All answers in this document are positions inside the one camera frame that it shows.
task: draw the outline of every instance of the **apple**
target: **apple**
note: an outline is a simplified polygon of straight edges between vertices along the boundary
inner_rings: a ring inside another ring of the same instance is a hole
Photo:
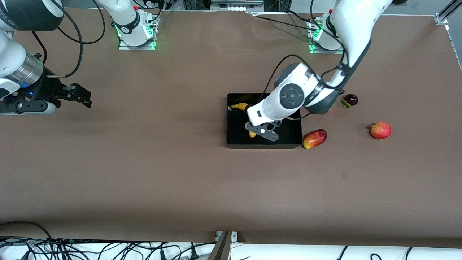
[[[378,122],[371,125],[371,135],[375,139],[385,139],[391,135],[391,127],[385,122]]]

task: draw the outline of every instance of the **red apple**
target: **red apple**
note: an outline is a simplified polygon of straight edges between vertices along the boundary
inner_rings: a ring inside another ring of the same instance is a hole
[[[316,147],[325,142],[326,139],[327,132],[324,129],[318,129],[305,135],[305,138],[303,138],[303,147],[305,149]]]
[[[391,127],[385,122],[371,125],[371,135],[375,139],[385,139],[391,135]]]

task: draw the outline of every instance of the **metal cylinder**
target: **metal cylinder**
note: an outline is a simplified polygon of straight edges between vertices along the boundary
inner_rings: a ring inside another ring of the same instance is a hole
[[[43,64],[35,58],[30,52],[26,51],[26,58],[23,64],[13,73],[4,76],[3,78],[9,79],[21,87],[28,87],[34,84],[42,75]]]

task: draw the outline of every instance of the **black tray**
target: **black tray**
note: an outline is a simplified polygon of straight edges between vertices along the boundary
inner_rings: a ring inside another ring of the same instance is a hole
[[[249,117],[241,110],[231,110],[231,105],[241,102],[255,105],[260,95],[261,93],[228,94],[228,147],[231,149],[294,149],[302,145],[303,134],[300,120],[284,119],[282,125],[274,130],[279,135],[279,140],[275,142],[261,136],[256,136],[253,140],[249,137],[249,131],[244,128],[244,125],[249,122]],[[299,118],[300,110],[295,112],[292,117]]]

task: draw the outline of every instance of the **white floor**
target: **white floor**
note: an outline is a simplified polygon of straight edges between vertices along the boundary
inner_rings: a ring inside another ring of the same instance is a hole
[[[182,250],[190,247],[190,243],[168,243],[167,245],[179,245]],[[100,252],[106,244],[79,244],[74,245],[81,251]],[[148,243],[142,244],[144,247],[149,247]],[[152,247],[156,247],[159,243],[151,243]],[[209,254],[214,245],[206,245],[197,247],[197,254]],[[120,245],[114,249],[104,252],[100,260],[113,260],[113,258],[126,247],[126,244]],[[231,260],[243,260],[250,257],[250,260],[336,260],[343,246],[302,246],[302,245],[261,245],[261,244],[233,244],[231,250]],[[341,260],[370,260],[370,255],[376,253],[380,255],[383,260],[404,260],[408,248],[405,247],[365,247],[365,246],[350,246],[345,251]],[[17,260],[26,252],[26,246],[8,246],[0,248],[1,260]],[[149,250],[139,249],[137,252],[130,252],[126,260],[143,260],[148,254]],[[178,248],[167,248],[164,253],[168,260],[172,260],[178,254]],[[98,259],[98,254],[87,253],[89,260]],[[44,256],[37,256],[37,260],[46,260]],[[156,250],[151,256],[152,260],[160,259],[160,250]],[[448,248],[413,248],[409,253],[408,260],[461,260],[462,249],[448,249]]]

